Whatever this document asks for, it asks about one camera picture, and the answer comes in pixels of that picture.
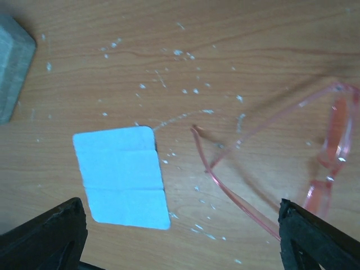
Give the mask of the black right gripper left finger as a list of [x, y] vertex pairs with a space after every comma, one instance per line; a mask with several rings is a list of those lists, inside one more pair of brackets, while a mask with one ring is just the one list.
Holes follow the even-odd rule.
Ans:
[[1, 235], [1, 269], [77, 269], [88, 231], [74, 197]]

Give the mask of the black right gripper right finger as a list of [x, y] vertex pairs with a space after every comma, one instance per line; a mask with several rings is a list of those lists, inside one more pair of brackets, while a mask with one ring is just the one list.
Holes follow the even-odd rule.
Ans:
[[282, 199], [278, 223], [284, 269], [359, 269], [359, 241], [296, 203]]

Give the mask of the light blue cleaning cloth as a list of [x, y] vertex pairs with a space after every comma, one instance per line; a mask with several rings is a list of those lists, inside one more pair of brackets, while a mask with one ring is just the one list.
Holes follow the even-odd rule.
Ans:
[[155, 135], [148, 126], [73, 135], [92, 218], [98, 223], [170, 229]]

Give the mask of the grey glasses case green lining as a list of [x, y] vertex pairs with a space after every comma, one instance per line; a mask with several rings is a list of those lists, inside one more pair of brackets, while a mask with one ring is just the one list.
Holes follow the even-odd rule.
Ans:
[[30, 34], [13, 17], [1, 14], [1, 124], [12, 117], [35, 51]]

